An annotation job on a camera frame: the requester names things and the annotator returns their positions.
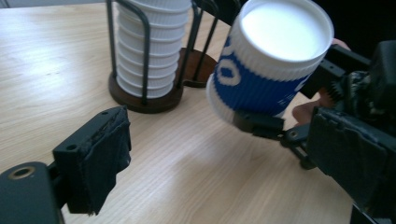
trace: dark brown round base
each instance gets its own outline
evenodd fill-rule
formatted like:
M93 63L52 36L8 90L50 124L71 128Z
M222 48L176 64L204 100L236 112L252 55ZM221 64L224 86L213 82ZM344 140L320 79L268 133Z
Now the dark brown round base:
M178 105L183 94L183 87L178 88L174 85L174 88L165 96L147 99L147 103L143 105L140 97L132 96L120 87L113 73L108 78L108 89L117 103L127 105L128 109L143 114L157 114L173 109Z
M186 49L183 48L180 51L180 59L178 61L178 69L177 69L177 77L179 76L179 69L183 63L184 55L186 53ZM215 66L217 64L216 60L211 58L209 55L205 55L204 61L201 66L201 71L198 74L197 78L194 79L195 71L198 67L199 60L203 53L199 50L192 50L189 55L189 59L187 61L187 66L184 71L183 77L183 85L193 88L205 88L206 82L209 79L210 75L215 70Z

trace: wooden table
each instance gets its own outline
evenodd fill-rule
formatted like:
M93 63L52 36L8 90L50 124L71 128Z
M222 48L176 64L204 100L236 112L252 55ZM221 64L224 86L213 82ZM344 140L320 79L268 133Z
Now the wooden table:
M206 17L201 35L211 22ZM217 59L229 27L219 23ZM198 37L197 48L203 38ZM0 172L51 151L102 110L110 53L105 4L0 10ZM293 104L305 101L298 96ZM131 165L99 216L66 223L348 223L351 199L278 142L241 133L185 88L172 111L129 112ZM295 122L290 110L285 117Z

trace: stacked white cup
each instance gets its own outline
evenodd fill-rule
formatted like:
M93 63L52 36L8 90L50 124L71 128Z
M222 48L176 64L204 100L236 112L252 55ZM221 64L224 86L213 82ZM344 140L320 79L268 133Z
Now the stacked white cup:
M149 99L165 96L174 85L190 0L130 0L150 25L148 56ZM118 5L117 82L129 94L142 96L144 25L139 17Z

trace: light wood tabletop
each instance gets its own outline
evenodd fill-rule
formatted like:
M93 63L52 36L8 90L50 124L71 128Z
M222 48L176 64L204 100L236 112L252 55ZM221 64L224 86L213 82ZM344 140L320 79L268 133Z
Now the light wood tabletop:
M210 23L206 16L197 49ZM219 22L208 51L215 59L228 29ZM105 4L0 9L0 172L50 164L58 144L117 106L110 72ZM299 95L290 106L305 101ZM335 181L303 170L278 142L224 123L204 89L185 87L171 111L128 116L130 166L99 216L65 206L66 223L349 222L352 200ZM285 119L287 127L295 123L290 109Z

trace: blue and white paper cup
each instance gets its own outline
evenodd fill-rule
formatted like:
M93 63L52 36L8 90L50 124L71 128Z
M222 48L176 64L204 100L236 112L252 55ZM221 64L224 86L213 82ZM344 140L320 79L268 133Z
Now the blue and white paper cup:
M207 98L232 123L244 109L281 117L332 43L328 15L310 0L249 0L207 82Z

